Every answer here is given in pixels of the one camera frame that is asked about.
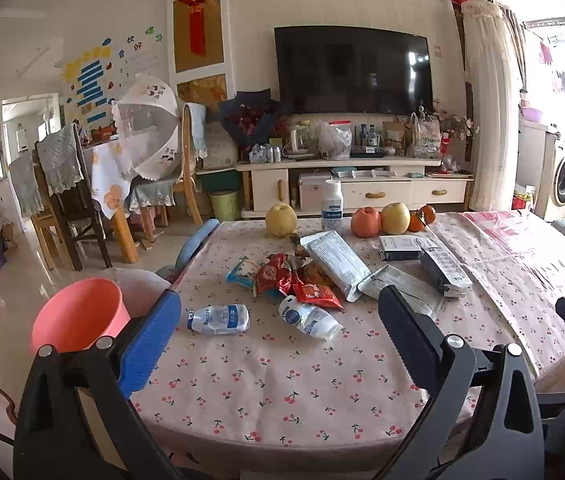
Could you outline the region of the pink plastic trash bucket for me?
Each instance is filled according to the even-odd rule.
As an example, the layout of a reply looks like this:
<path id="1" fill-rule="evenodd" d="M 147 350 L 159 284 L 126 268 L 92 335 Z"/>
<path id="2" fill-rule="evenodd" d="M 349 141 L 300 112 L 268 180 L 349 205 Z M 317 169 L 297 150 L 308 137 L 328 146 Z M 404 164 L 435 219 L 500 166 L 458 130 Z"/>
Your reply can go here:
<path id="1" fill-rule="evenodd" d="M 116 337 L 130 320 L 119 285 L 107 278 L 85 278 L 62 288 L 36 316 L 30 348 L 45 344 L 58 352 L 88 349 L 102 336 Z"/>

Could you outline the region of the red apple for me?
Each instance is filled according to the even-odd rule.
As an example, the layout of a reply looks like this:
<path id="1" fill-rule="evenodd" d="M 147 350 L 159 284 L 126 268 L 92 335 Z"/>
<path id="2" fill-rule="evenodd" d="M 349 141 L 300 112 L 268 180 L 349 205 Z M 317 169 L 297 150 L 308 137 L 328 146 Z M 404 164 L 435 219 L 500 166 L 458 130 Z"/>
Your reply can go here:
<path id="1" fill-rule="evenodd" d="M 359 208 L 351 219 L 351 231 L 360 238 L 377 236 L 381 231 L 381 216 L 373 207 Z"/>

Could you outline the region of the blue chair back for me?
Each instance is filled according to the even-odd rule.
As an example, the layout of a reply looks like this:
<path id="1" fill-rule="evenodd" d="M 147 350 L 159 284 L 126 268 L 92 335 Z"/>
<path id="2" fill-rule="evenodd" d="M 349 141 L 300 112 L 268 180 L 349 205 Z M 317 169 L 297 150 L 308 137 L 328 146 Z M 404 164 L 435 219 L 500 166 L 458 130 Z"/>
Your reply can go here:
<path id="1" fill-rule="evenodd" d="M 219 225 L 220 222 L 215 218 L 206 220 L 202 226 L 188 238 L 182 249 L 180 249 L 176 262 L 168 266 L 162 266 L 161 269 L 156 271 L 156 274 L 158 274 L 160 278 L 163 278 L 163 280 L 174 284 Z"/>

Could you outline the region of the orange tangerine left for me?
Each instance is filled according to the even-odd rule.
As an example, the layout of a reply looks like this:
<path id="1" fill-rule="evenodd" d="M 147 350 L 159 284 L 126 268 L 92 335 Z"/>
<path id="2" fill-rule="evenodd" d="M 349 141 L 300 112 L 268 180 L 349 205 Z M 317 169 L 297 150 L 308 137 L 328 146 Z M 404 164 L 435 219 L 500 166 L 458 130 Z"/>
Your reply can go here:
<path id="1" fill-rule="evenodd" d="M 422 232 L 425 230 L 425 224 L 418 216 L 418 214 L 411 214 L 410 215 L 410 222 L 408 226 L 409 232 Z"/>

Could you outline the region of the white milk carton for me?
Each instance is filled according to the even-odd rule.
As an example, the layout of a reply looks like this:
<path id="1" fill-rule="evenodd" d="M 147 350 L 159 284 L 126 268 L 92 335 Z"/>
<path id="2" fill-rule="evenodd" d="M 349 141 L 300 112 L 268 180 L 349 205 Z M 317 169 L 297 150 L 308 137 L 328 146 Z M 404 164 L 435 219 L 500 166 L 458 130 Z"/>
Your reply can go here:
<path id="1" fill-rule="evenodd" d="M 462 298 L 472 286 L 471 278 L 459 260 L 442 243 L 417 236 L 420 263 L 434 287 L 446 298 Z"/>

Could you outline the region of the yellow pear right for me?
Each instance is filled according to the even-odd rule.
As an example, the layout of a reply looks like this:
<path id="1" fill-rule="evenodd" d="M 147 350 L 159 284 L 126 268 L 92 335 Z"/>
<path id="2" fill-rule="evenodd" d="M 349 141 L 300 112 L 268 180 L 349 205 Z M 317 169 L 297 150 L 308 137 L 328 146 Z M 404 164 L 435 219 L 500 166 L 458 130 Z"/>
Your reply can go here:
<path id="1" fill-rule="evenodd" d="M 403 203 L 386 205 L 380 214 L 383 232 L 389 235 L 404 234 L 410 224 L 410 211 Z"/>

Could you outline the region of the white upright bottle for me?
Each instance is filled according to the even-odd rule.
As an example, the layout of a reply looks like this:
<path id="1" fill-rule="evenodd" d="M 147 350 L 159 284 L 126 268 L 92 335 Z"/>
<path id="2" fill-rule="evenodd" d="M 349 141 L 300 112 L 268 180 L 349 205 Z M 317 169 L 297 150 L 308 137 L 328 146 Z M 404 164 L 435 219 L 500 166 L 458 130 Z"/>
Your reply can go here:
<path id="1" fill-rule="evenodd" d="M 330 179 L 322 185 L 321 226 L 324 231 L 339 231 L 344 216 L 341 181 Z"/>

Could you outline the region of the red snack wrapper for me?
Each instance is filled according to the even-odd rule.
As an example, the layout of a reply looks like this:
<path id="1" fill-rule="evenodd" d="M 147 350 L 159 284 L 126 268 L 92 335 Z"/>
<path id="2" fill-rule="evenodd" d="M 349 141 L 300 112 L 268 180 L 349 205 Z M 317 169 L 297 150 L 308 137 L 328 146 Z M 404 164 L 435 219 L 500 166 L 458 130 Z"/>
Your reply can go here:
<path id="1" fill-rule="evenodd" d="M 324 309 L 343 311 L 337 295 L 328 284 L 316 282 L 305 276 L 305 264 L 300 258 L 287 254 L 271 254 L 256 272 L 255 295 L 279 292 L 284 297 L 293 296 L 302 304 Z"/>

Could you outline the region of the white washing machine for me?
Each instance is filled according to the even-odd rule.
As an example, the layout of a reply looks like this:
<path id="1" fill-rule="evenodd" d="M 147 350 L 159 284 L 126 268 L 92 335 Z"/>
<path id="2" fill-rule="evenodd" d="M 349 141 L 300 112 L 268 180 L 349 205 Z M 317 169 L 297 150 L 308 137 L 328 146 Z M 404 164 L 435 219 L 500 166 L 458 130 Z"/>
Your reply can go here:
<path id="1" fill-rule="evenodd" d="M 547 132 L 535 214 L 547 222 L 565 217 L 565 140 Z"/>

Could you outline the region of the grey foil package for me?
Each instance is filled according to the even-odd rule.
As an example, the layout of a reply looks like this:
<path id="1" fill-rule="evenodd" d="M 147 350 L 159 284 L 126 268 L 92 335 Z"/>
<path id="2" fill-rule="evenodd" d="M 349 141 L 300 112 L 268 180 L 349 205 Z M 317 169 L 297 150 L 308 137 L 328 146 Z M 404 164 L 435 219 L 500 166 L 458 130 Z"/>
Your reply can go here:
<path id="1" fill-rule="evenodd" d="M 349 234 L 343 237 L 335 231 L 319 232 L 301 237 L 299 244 L 351 304 L 363 296 L 358 285 L 384 266 L 373 242 Z"/>

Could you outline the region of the green waste bin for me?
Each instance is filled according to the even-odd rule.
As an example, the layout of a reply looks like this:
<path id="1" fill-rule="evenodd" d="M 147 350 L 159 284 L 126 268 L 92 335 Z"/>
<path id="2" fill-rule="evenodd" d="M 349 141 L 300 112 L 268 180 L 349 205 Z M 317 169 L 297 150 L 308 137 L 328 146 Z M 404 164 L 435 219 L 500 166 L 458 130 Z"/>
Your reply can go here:
<path id="1" fill-rule="evenodd" d="M 217 191 L 210 194 L 214 217 L 220 221 L 235 221 L 241 218 L 239 191 Z"/>

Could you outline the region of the blue snack wrapper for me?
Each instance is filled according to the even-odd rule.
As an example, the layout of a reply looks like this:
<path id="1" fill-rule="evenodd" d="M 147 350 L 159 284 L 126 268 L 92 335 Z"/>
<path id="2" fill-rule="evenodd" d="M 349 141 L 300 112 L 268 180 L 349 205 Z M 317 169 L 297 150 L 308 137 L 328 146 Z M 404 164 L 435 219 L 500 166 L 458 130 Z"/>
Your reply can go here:
<path id="1" fill-rule="evenodd" d="M 248 256 L 242 256 L 226 275 L 226 282 L 254 290 L 256 277 L 261 266 L 260 262 L 254 261 Z"/>

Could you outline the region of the white mesh food cover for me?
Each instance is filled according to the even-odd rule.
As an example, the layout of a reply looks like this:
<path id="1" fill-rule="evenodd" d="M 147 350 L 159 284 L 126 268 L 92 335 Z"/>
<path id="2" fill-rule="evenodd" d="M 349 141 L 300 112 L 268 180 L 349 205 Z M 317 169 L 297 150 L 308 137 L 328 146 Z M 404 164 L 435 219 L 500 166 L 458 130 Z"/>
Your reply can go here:
<path id="1" fill-rule="evenodd" d="M 176 96 L 159 78 L 137 74 L 112 116 L 123 155 L 142 179 L 157 181 L 180 164 L 179 116 Z"/>

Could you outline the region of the crushed white bottle blue cap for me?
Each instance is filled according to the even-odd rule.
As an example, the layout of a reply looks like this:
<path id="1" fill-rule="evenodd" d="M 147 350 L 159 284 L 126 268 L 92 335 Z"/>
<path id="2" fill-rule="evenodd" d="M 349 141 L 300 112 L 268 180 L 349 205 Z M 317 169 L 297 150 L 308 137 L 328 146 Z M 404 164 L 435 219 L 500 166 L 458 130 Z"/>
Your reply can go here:
<path id="1" fill-rule="evenodd" d="M 279 304 L 278 312 L 284 322 L 316 339 L 330 341 L 342 330 L 342 325 L 325 309 L 314 304 L 303 304 L 294 296 L 285 297 Z"/>

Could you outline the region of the light wooden chair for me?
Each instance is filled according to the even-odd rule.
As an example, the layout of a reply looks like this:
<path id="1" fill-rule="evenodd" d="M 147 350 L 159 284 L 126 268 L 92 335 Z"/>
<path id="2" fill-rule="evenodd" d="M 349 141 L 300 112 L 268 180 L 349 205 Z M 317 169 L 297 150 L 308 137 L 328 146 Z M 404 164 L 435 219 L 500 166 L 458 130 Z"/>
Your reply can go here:
<path id="1" fill-rule="evenodd" d="M 197 162 L 208 157 L 205 141 L 206 107 L 199 103 L 183 102 L 179 119 L 180 176 L 173 186 L 175 193 L 183 193 L 187 208 L 196 226 L 203 220 L 196 199 Z"/>

